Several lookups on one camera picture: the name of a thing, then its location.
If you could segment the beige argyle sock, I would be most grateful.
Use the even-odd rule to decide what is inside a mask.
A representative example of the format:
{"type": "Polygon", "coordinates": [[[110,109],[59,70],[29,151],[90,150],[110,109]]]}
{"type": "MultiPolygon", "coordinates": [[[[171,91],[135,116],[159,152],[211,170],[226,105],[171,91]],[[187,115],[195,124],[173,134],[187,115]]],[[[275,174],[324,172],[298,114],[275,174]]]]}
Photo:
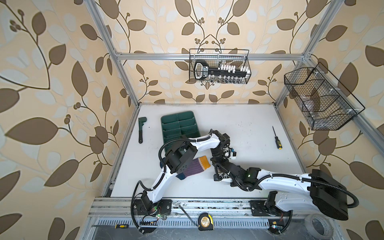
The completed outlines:
{"type": "Polygon", "coordinates": [[[218,173],[215,173],[214,174],[214,181],[215,182],[220,182],[220,181],[222,181],[223,180],[223,173],[220,173],[220,172],[218,172],[218,173]]]}

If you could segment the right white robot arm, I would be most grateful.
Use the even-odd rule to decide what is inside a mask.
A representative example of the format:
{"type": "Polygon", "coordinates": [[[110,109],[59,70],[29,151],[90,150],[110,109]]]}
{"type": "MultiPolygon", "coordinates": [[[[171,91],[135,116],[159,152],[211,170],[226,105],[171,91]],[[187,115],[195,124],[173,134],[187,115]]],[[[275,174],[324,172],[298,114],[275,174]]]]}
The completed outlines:
{"type": "Polygon", "coordinates": [[[231,187],[245,192],[268,190],[266,208],[272,211],[319,211],[332,219],[346,221],[348,210],[359,206],[359,199],[347,188],[321,170],[291,175],[260,168],[247,170],[228,159],[211,159],[215,181],[230,179],[231,187]]]}

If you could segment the purple sock yellow cuff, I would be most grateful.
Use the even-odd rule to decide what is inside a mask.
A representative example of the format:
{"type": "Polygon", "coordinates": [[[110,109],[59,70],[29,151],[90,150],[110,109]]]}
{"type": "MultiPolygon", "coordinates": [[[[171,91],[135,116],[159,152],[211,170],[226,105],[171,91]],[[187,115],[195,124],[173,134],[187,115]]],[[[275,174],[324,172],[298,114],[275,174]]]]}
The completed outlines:
{"type": "Polygon", "coordinates": [[[189,176],[197,175],[211,167],[206,156],[193,159],[191,164],[180,174],[177,175],[179,180],[184,180],[189,176]]]}

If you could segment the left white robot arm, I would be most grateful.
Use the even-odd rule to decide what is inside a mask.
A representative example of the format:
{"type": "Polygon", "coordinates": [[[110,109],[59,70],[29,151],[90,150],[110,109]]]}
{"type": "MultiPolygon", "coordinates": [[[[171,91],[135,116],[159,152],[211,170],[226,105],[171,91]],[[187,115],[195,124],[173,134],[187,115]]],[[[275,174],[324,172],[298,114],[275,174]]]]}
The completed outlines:
{"type": "Polygon", "coordinates": [[[208,168],[211,164],[222,163],[237,156],[230,147],[230,137],[210,130],[206,136],[198,138],[178,138],[163,144],[159,150],[161,173],[147,188],[138,181],[132,201],[131,213],[137,215],[161,214],[162,198],[174,179],[184,176],[184,172],[208,168]]]}

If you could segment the green plastic organizer tray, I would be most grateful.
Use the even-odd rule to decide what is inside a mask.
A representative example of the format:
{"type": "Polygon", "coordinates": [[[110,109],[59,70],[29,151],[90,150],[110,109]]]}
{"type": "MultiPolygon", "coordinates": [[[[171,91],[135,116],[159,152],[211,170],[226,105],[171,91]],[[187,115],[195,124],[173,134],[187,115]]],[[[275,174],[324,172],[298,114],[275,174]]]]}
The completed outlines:
{"type": "Polygon", "coordinates": [[[164,143],[182,136],[187,138],[201,136],[195,114],[192,111],[162,116],[161,128],[164,143]]]}

